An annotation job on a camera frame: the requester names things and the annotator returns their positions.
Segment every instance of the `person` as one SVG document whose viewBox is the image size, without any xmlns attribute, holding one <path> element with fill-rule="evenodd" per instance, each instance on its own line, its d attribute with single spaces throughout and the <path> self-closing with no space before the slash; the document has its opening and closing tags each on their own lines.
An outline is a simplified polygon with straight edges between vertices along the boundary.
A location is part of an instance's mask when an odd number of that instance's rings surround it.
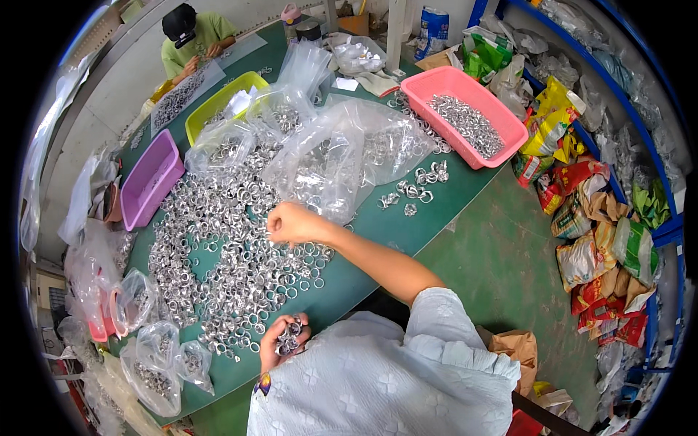
<svg viewBox="0 0 698 436">
<path fill-rule="evenodd" d="M 609 410 L 609 416 L 601 422 L 597 422 L 589 430 L 589 433 L 598 436 L 611 436 L 621 431 L 631 419 L 635 418 L 642 408 L 642 401 L 635 400 L 632 403 L 613 405 Z"/>
<path fill-rule="evenodd" d="M 215 12 L 196 13 L 183 3 L 163 18 L 162 58 L 168 79 L 177 85 L 192 75 L 205 59 L 213 59 L 235 43 L 233 26 Z"/>
<path fill-rule="evenodd" d="M 406 330 L 356 312 L 310 339 L 300 313 L 299 347 L 275 353 L 294 322 L 280 315 L 260 341 L 262 376 L 248 435 L 493 435 L 507 432 L 518 361 L 488 352 L 458 296 L 411 257 L 368 241 L 304 207 L 280 203 L 269 240 L 333 248 L 411 307 Z"/>
</svg>

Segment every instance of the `black cap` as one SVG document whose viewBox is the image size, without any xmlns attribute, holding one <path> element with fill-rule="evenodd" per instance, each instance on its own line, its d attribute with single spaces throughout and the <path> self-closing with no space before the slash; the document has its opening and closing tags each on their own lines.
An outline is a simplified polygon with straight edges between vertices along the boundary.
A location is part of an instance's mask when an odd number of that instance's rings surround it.
<svg viewBox="0 0 698 436">
<path fill-rule="evenodd" d="M 180 42 L 194 32 L 196 11 L 183 3 L 163 17 L 163 32 L 174 42 Z"/>
</svg>

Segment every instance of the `green floor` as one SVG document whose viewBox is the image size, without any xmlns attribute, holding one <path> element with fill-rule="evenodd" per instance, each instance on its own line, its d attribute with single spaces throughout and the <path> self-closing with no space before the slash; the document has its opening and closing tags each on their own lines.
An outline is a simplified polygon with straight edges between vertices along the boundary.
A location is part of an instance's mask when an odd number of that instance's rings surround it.
<svg viewBox="0 0 698 436">
<path fill-rule="evenodd" d="M 567 389 L 589 429 L 596 416 L 596 341 L 577 335 L 560 282 L 550 217 L 534 190 L 505 166 L 418 255 L 463 301 L 475 324 L 494 333 L 531 330 L 538 342 L 538 380 Z M 199 436 L 243 435 L 252 384 L 191 415 Z"/>
</svg>

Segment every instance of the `pink water bottle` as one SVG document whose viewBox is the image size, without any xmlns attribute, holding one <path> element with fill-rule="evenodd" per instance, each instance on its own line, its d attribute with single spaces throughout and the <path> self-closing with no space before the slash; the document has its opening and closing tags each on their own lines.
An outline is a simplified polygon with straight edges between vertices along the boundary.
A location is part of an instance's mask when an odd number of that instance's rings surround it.
<svg viewBox="0 0 698 436">
<path fill-rule="evenodd" d="M 296 37 L 296 26 L 301 22 L 301 10 L 295 3 L 289 3 L 283 9 L 281 22 L 283 23 L 283 32 L 286 35 L 286 45 L 288 45 Z"/>
</svg>

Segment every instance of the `green t-shirt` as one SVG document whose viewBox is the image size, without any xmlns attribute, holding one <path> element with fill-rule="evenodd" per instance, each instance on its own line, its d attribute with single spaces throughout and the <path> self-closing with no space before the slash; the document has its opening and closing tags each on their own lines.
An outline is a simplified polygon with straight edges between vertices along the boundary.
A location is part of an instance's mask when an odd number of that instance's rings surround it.
<svg viewBox="0 0 698 436">
<path fill-rule="evenodd" d="M 189 59 L 196 55 L 205 56 L 211 44 L 235 35 L 237 29 L 219 13 L 201 12 L 196 14 L 195 31 L 196 38 L 179 50 L 169 38 L 163 43 L 163 65 L 168 79 L 180 74 Z"/>
</svg>

